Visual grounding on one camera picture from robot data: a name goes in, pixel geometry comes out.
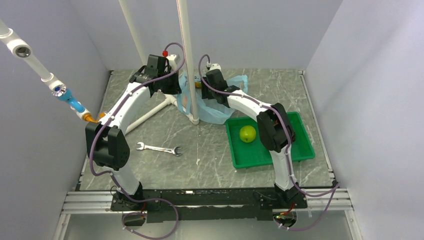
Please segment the light blue plastic bag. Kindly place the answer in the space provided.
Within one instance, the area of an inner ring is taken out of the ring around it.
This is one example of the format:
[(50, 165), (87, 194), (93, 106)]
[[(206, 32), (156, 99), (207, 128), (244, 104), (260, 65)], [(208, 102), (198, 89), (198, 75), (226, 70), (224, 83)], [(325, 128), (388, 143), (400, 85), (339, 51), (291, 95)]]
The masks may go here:
[[(182, 95), (187, 95), (187, 97), (190, 100), (189, 82), (188, 82), (187, 73), (185, 71), (180, 75), (178, 81), (179, 81), (179, 85), (182, 90), (182, 93), (176, 96), (177, 108), (180, 112), (182, 112), (185, 115), (189, 113), (191, 114), (192, 111), (185, 110), (182, 105)], [(237, 75), (227, 79), (226, 81), (229, 86), (234, 85), (242, 89), (245, 93), (248, 92), (248, 76), (247, 75)], [(195, 90), (195, 99), (197, 103), (198, 117), (203, 122), (222, 125), (235, 112), (234, 109), (228, 108), (222, 104), (219, 104), (215, 99), (202, 99), (200, 89)]]

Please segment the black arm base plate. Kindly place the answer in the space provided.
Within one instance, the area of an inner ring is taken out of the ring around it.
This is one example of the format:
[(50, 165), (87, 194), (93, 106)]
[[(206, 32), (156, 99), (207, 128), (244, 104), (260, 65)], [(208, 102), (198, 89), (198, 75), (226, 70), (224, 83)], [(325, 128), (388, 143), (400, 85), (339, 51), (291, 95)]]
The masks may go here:
[(114, 193), (112, 212), (146, 214), (147, 223), (256, 219), (268, 221), (278, 211), (306, 209), (307, 198), (297, 193), (288, 202), (278, 200), (275, 187), (144, 189), (143, 202), (133, 202), (122, 193)]

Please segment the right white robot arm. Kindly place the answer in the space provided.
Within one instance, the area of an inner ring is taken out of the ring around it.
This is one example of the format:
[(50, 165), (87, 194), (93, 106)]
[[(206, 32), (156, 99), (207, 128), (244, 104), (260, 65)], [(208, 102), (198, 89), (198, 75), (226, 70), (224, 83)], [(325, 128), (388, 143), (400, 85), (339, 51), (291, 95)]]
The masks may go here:
[(229, 86), (219, 69), (200, 76), (202, 85), (212, 91), (219, 104), (238, 110), (256, 121), (262, 145), (269, 150), (275, 171), (275, 200), (287, 208), (295, 201), (297, 187), (293, 174), (290, 148), (295, 132), (281, 103), (269, 104), (246, 94), (237, 86)]

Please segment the green fake apple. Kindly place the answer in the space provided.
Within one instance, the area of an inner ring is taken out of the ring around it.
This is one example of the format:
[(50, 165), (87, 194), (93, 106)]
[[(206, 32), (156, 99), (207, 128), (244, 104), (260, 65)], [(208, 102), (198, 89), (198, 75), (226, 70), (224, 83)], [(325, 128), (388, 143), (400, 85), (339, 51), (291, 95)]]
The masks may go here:
[(251, 143), (256, 139), (256, 129), (251, 125), (243, 126), (239, 131), (239, 138), (244, 143)]

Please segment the red fake peach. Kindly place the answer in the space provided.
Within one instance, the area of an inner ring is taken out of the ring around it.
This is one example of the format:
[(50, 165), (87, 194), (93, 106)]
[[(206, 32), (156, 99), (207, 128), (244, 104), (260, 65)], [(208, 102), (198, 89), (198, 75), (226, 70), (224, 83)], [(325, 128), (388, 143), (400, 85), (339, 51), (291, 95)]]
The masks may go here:
[(189, 100), (187, 95), (182, 95), (182, 106), (184, 107), (185, 110), (190, 110), (191, 109), (191, 101)]

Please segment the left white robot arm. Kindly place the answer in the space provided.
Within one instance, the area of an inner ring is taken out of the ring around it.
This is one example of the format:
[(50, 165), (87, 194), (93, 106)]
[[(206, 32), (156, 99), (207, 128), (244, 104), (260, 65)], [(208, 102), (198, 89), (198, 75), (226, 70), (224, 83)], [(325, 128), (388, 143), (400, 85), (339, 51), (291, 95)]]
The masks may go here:
[(126, 133), (140, 107), (155, 92), (176, 95), (182, 92), (179, 70), (185, 60), (177, 54), (150, 54), (147, 63), (133, 76), (116, 104), (98, 122), (88, 122), (85, 139), (88, 164), (93, 176), (108, 175), (124, 204), (131, 210), (144, 203), (143, 186), (131, 170)]

